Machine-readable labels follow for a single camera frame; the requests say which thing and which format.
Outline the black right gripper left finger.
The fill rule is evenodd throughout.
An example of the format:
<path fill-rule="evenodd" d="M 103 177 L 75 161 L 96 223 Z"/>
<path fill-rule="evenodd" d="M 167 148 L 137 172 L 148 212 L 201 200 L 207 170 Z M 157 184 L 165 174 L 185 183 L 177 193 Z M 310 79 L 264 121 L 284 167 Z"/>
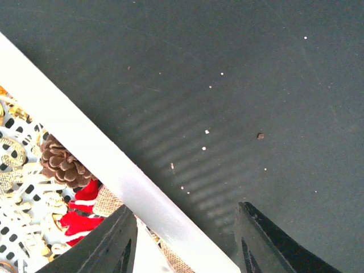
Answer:
<path fill-rule="evenodd" d="M 137 232 L 137 219 L 123 205 L 38 273 L 132 273 Z"/>

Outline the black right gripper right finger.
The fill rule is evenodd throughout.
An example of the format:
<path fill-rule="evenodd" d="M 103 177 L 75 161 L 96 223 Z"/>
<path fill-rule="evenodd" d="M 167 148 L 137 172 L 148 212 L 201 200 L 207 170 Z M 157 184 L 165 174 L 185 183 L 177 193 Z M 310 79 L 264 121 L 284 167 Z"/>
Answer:
<path fill-rule="evenodd" d="M 236 207 L 235 241 L 240 272 L 339 272 L 249 202 Z"/>

